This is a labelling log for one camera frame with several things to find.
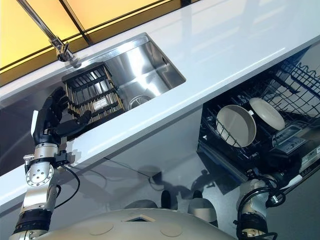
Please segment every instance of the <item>yellow light panel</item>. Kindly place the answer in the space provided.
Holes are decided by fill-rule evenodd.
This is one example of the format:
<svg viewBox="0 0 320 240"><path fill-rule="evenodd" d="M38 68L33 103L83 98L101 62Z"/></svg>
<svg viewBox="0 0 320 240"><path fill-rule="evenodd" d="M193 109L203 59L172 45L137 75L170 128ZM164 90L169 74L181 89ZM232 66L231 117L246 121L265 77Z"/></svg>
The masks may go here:
<svg viewBox="0 0 320 240"><path fill-rule="evenodd" d="M158 0L67 0L85 29L142 8Z"/></svg>
<svg viewBox="0 0 320 240"><path fill-rule="evenodd" d="M61 39L79 33L58 0L28 3ZM50 46L47 36L16 0L1 0L0 6L0 68Z"/></svg>

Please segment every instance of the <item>sink basket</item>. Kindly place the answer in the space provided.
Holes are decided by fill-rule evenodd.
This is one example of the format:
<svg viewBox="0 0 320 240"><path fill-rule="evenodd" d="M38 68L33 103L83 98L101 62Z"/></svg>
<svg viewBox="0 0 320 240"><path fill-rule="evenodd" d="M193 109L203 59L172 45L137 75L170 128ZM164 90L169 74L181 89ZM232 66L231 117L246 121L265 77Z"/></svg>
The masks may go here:
<svg viewBox="0 0 320 240"><path fill-rule="evenodd" d="M125 112L117 87L107 66L96 62L62 77L69 98L68 113L78 118L91 111L88 125L70 139L87 132Z"/></svg>

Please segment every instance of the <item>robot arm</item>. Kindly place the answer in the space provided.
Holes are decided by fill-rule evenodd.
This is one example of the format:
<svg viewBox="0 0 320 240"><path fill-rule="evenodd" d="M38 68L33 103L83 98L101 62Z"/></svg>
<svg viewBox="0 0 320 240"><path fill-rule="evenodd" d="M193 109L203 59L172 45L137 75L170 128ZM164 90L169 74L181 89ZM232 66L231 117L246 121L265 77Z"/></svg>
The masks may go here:
<svg viewBox="0 0 320 240"><path fill-rule="evenodd" d="M32 134L34 154L24 156L27 190L10 240L33 239L49 230L57 199L58 167L70 163L66 151L58 153L61 137L82 130L91 116L91 112L86 111L79 119L60 124L69 100L65 94L64 89L58 87L37 114Z"/></svg>
<svg viewBox="0 0 320 240"><path fill-rule="evenodd" d="M237 221L234 222L239 240L277 238L277 233L268 232L266 217L267 208L277 207L286 200L280 187L271 175L255 175L240 186L240 198L236 206Z"/></svg>

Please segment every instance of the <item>faucet spout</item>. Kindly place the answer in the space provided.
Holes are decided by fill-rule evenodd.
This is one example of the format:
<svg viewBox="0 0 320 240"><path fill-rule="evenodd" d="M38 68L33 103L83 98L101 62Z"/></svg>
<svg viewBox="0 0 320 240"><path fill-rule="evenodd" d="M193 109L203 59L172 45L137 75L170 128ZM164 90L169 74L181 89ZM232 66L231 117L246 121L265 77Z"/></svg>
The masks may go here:
<svg viewBox="0 0 320 240"><path fill-rule="evenodd" d="M58 36L54 35L26 0L17 0L17 2L49 38L49 42L55 48L58 60L61 62L69 62L74 68L78 68L81 65L80 61L69 49L69 43L64 44Z"/></svg>

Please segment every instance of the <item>wire rack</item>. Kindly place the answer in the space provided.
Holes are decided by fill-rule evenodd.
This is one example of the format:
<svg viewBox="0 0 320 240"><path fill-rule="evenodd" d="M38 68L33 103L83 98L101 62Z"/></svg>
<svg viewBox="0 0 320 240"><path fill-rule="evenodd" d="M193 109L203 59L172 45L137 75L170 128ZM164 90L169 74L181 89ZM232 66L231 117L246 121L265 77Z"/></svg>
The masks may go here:
<svg viewBox="0 0 320 240"><path fill-rule="evenodd" d="M217 114L226 105L246 106L251 98L262 98L277 109L285 121L285 128L277 131L263 121L256 122L255 139L249 146L241 147L217 120ZM207 102L203 108L201 131L202 137L208 138L209 134L213 138L213 147L223 151L229 148L236 153L237 159L252 161L259 158L262 149L276 147L297 131L312 127L319 117L320 76L308 66L288 58Z"/></svg>
<svg viewBox="0 0 320 240"><path fill-rule="evenodd" d="M103 62L97 62L62 78L66 95L69 97L67 109L72 117L78 118L85 111L91 111L87 127L79 134L125 111L111 77L107 66Z"/></svg>

